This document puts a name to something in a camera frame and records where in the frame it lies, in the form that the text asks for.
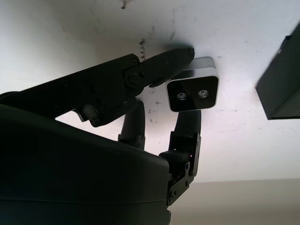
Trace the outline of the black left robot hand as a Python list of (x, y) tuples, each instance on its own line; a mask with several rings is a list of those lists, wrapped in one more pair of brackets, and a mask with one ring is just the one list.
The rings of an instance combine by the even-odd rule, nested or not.
[(178, 75), (193, 48), (129, 54), (0, 96), (3, 225), (167, 225), (197, 174), (201, 113), (181, 112), (169, 149), (145, 145), (137, 96)]

